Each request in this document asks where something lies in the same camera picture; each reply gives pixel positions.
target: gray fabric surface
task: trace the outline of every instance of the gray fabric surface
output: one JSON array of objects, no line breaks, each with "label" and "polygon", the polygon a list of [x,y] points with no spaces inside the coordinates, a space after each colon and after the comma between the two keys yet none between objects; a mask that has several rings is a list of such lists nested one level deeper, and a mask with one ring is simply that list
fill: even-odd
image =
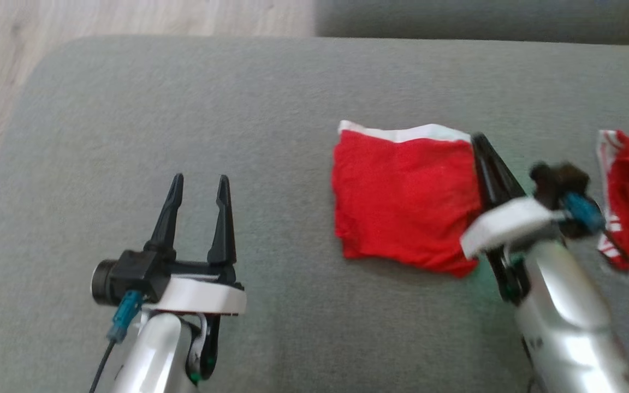
[{"label": "gray fabric surface", "polygon": [[315,0],[325,37],[629,43],[629,0]]},{"label": "gray fabric surface", "polygon": [[[458,281],[344,261],[331,150],[341,119],[485,132],[520,181],[537,159],[594,177],[629,131],[629,47],[473,41],[95,38],[46,57],[0,151],[0,391],[85,391],[113,314],[92,271],[151,234],[186,177],[176,248],[203,258],[232,180],[245,315],[203,391],[524,391],[529,365],[488,266]],[[572,247],[629,356],[629,283]],[[115,353],[103,388],[132,340]]]}]

